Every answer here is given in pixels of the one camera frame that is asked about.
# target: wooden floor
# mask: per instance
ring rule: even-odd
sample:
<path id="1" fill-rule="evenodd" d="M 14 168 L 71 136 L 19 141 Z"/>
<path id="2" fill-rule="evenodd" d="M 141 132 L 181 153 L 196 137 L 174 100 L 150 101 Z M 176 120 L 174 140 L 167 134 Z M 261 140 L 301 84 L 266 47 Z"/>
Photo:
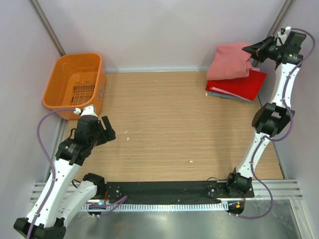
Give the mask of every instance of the wooden floor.
<path id="1" fill-rule="evenodd" d="M 245 154 L 260 106 L 207 97 L 205 85 L 204 72 L 108 74 L 100 116 L 117 138 L 94 148 L 76 179 L 89 172 L 106 181 L 225 179 Z M 68 132 L 75 126 L 70 121 Z M 256 173 L 283 178 L 271 143 Z"/>

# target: orange basket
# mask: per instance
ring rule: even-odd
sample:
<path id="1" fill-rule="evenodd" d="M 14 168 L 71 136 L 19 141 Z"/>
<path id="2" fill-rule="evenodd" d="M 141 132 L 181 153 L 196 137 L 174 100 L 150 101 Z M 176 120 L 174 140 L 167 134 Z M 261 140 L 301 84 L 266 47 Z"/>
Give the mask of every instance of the orange basket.
<path id="1" fill-rule="evenodd" d="M 106 74 L 102 57 L 97 53 L 62 56 L 54 66 L 45 89 L 43 104 L 49 109 L 80 108 L 94 105 L 96 114 L 102 110 Z M 58 112 L 66 120 L 79 119 L 71 111 Z"/>

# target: folded pink cloth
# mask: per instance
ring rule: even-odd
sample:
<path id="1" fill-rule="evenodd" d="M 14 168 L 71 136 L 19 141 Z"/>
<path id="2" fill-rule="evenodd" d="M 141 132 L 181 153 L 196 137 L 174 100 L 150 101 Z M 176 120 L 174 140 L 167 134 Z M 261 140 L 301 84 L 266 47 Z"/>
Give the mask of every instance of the folded pink cloth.
<path id="1" fill-rule="evenodd" d="M 251 54 L 242 50 L 250 43 L 232 43 L 220 45 L 211 63 L 206 78 L 207 80 L 225 80 L 249 76 L 253 67 L 250 63 Z"/>

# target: purple cable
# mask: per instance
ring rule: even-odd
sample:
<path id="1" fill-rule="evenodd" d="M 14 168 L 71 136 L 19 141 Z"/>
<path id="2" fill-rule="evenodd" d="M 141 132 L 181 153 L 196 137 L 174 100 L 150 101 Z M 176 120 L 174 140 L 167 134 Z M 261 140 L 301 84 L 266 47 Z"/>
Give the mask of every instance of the purple cable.
<path id="1" fill-rule="evenodd" d="M 106 204 L 106 205 L 100 205 L 100 204 L 98 204 L 98 203 L 88 203 L 88 204 L 90 204 L 91 206 L 94 206 L 94 207 L 96 207 L 96 208 L 107 208 L 107 207 L 111 207 L 111 206 L 117 205 L 117 204 L 119 204 L 119 203 L 122 203 L 122 201 L 124 202 L 124 201 L 127 199 L 127 197 L 128 197 L 128 196 L 125 195 L 125 196 L 122 197 L 120 200 L 118 200 L 117 202 L 112 203 L 112 204 Z"/>
<path id="2" fill-rule="evenodd" d="M 92 206 L 96 206 L 96 207 L 100 207 L 100 208 L 105 208 L 105 209 L 106 209 L 107 207 L 116 205 L 116 206 L 115 206 L 114 208 L 112 208 L 111 210 L 109 210 L 109 211 L 107 211 L 106 213 L 100 215 L 100 217 L 103 217 L 103 216 L 106 216 L 106 215 L 110 214 L 110 213 L 113 212 L 115 209 L 117 209 L 121 204 L 124 203 L 124 201 L 127 199 L 127 197 L 128 197 L 128 196 L 125 195 L 124 197 L 122 197 L 122 198 L 121 198 L 120 200 L 118 200 L 117 202 L 112 203 L 112 204 L 107 204 L 107 205 L 99 205 L 99 204 L 97 204 L 97 203 L 89 203 L 89 204 L 91 204 Z M 81 219 L 80 221 L 76 222 L 75 224 L 68 226 L 68 229 L 74 227 L 75 225 L 78 225 L 80 222 L 82 222 L 82 221 L 84 221 L 84 220 L 86 220 L 86 219 L 88 219 L 88 218 L 83 218 L 83 219 Z"/>
<path id="3" fill-rule="evenodd" d="M 31 225 L 30 225 L 30 227 L 29 227 L 28 233 L 27 233 L 27 235 L 26 235 L 26 238 L 27 238 L 27 239 L 30 239 L 31 233 L 32 233 L 32 229 L 33 229 L 33 226 L 34 226 L 34 224 L 35 224 L 35 221 L 36 221 L 38 215 L 40 215 L 40 212 L 41 212 L 42 208 L 44 207 L 44 204 L 45 204 L 46 201 L 48 200 L 48 198 L 49 198 L 49 196 L 50 196 L 50 194 L 51 194 L 51 192 L 52 192 L 52 190 L 53 190 L 54 183 L 55 183 L 55 180 L 54 180 L 54 179 L 55 179 L 55 168 L 54 168 L 52 159 L 50 158 L 50 156 L 49 156 L 48 152 L 46 151 L 46 149 L 45 149 L 45 147 L 44 147 L 44 145 L 43 145 L 43 142 L 42 142 L 42 140 L 41 140 L 41 137 L 40 137 L 40 126 L 41 126 L 42 122 L 43 122 L 48 116 L 50 116 L 50 115 L 52 115 L 52 114 L 54 114 L 54 113 L 56 113 L 56 112 L 59 112 L 59 111 L 74 111 L 74 109 L 73 109 L 73 108 L 65 108 L 65 109 L 54 110 L 54 111 L 48 113 L 46 116 L 44 116 L 44 117 L 39 121 L 38 126 L 37 126 L 37 128 L 36 128 L 36 136 L 37 136 L 37 138 L 38 138 L 40 147 L 41 147 L 41 149 L 42 149 L 42 151 L 43 151 L 43 153 L 44 153 L 46 159 L 49 161 L 50 168 L 51 168 L 51 170 L 52 170 L 52 179 L 53 179 L 53 180 L 51 181 L 51 185 L 50 185 L 49 191 L 48 191 L 47 194 L 45 195 L 45 197 L 44 197 L 44 199 L 43 199 L 43 202 L 40 204 L 38 210 L 36 211 L 36 213 L 35 213 L 35 215 L 34 215 L 34 218 L 33 218 L 32 222 L 31 222 Z"/>
<path id="4" fill-rule="evenodd" d="M 310 55 L 313 53 L 313 51 L 314 51 L 314 49 L 315 49 L 315 47 L 316 47 L 316 40 L 315 40 L 314 36 L 313 36 L 311 33 L 309 33 L 309 32 L 306 31 L 306 30 L 300 29 L 300 28 L 291 28 L 291 30 L 301 31 L 301 32 L 307 34 L 307 35 L 312 39 L 312 41 L 313 41 L 313 46 L 312 46 L 310 52 L 307 54 L 307 56 L 306 56 L 301 62 L 299 62 L 299 63 L 291 70 L 291 72 L 289 72 L 289 75 L 287 76 L 287 79 L 286 79 L 286 81 L 285 81 L 285 85 L 284 85 L 284 89 L 283 89 L 283 99 L 282 99 L 282 101 L 283 101 L 283 104 L 284 104 L 285 108 L 287 109 L 288 114 L 289 114 L 289 117 L 290 117 L 290 127 L 289 127 L 289 130 L 287 131 L 287 133 L 286 133 L 284 136 L 282 136 L 281 138 L 273 139 L 273 138 L 270 138 L 270 137 L 268 137 L 268 136 L 263 136 L 263 137 L 261 138 L 259 144 L 257 145 L 257 147 L 256 147 L 256 149 L 255 149 L 255 151 L 254 151 L 254 153 L 253 153 L 253 155 L 252 155 L 251 162 L 250 162 L 250 169 L 251 169 L 251 172 L 252 172 L 253 176 L 256 178 L 256 180 L 257 180 L 260 184 L 262 184 L 262 185 L 266 188 L 266 190 L 267 190 L 268 193 L 269 193 L 269 196 L 270 196 L 270 207 L 269 207 L 269 209 L 267 210 L 267 212 L 265 212 L 264 214 L 262 214 L 262 215 L 260 215 L 260 216 L 257 216 L 257 217 L 242 216 L 242 215 L 236 215 L 236 214 L 234 214 L 234 213 L 231 213 L 231 215 L 237 216 L 237 217 L 239 217 L 239 218 L 245 218 L 245 219 L 250 219 L 250 220 L 263 218 L 264 216 L 266 216 L 266 215 L 268 215 L 268 214 L 270 213 L 270 211 L 271 211 L 271 209 L 272 209 L 272 207 L 273 207 L 274 198 L 273 198 L 273 195 L 272 195 L 272 193 L 271 193 L 269 187 L 268 187 L 264 182 L 262 182 L 262 181 L 256 176 L 256 174 L 255 174 L 255 172 L 254 172 L 254 168 L 253 168 L 254 158 L 255 158 L 255 156 L 256 156 L 256 153 L 257 153 L 259 147 L 262 145 L 263 141 L 264 141 L 266 138 L 269 139 L 269 140 L 272 141 L 272 142 L 278 142 L 278 141 L 281 141 L 281 140 L 284 140 L 285 138 L 287 138 L 288 135 L 289 135 L 289 134 L 291 133 L 291 131 L 293 130 L 293 127 L 294 127 L 294 116 L 293 116 L 293 113 L 291 112 L 291 109 L 288 107 L 288 105 L 287 105 L 287 103 L 286 103 L 286 100 L 285 100 L 285 95 L 286 95 L 286 91 L 287 91 L 287 86 L 288 86 L 289 80 L 290 80 L 291 75 L 293 74 L 293 72 L 294 72 L 298 67 L 300 67 L 301 64 L 302 64 L 303 62 L 305 62 L 305 61 L 310 57 Z"/>

